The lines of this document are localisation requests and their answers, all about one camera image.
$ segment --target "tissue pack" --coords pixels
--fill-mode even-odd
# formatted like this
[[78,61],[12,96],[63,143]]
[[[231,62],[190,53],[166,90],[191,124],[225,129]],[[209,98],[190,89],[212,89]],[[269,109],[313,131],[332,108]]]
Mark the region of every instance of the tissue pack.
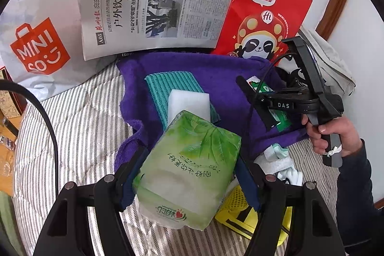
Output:
[[133,181],[139,211],[168,228],[204,230],[225,195],[241,138],[181,111]]

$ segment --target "white tape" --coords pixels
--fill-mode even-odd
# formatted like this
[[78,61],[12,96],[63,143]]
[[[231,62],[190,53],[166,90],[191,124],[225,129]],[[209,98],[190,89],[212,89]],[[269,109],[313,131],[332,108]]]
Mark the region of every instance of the white tape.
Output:
[[333,149],[327,153],[327,156],[330,157],[331,155],[334,155],[335,153],[339,153],[341,151],[341,149],[342,149],[341,145],[339,147],[333,147]]

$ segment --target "person's hand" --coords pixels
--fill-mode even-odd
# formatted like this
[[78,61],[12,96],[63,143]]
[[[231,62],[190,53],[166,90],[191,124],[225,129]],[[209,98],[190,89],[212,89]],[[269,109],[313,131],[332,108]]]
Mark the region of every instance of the person's hand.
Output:
[[303,115],[301,123],[306,125],[307,134],[310,136],[313,150],[317,154],[325,154],[325,149],[328,147],[328,142],[321,139],[321,135],[330,135],[332,133],[338,133],[340,135],[342,145],[340,153],[342,157],[355,153],[362,147],[362,141],[357,130],[352,122],[344,116],[324,125],[313,126],[308,120],[308,116]]

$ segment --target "white cloth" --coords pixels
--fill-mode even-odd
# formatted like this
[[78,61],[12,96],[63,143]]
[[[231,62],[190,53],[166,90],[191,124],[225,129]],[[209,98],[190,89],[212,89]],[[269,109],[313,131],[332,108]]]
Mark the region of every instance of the white cloth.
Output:
[[297,171],[294,167],[288,150],[281,148],[277,143],[265,149],[265,151],[256,158],[255,163],[261,167],[266,175],[274,175],[277,173],[277,178],[280,180],[288,178],[292,185],[301,186],[303,184],[303,173]]

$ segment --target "bolt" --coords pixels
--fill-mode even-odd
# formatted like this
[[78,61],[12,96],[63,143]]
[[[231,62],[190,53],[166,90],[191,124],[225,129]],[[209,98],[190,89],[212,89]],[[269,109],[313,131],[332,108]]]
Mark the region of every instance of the bolt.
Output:
[[114,179],[115,179],[115,176],[114,176],[114,175],[106,175],[106,176],[104,177],[104,181],[105,181],[105,182],[112,182]]
[[70,181],[70,182],[67,182],[65,185],[64,185],[64,188],[66,188],[67,190],[70,190],[74,187],[74,182],[73,181]]
[[269,181],[269,182],[274,182],[276,181],[276,176],[275,175],[271,175],[271,174],[268,174],[265,176],[266,180]]
[[316,185],[315,185],[313,182],[310,182],[310,181],[306,182],[306,183],[305,183],[305,186],[306,186],[308,189],[310,189],[310,190],[313,190],[313,189],[316,188]]

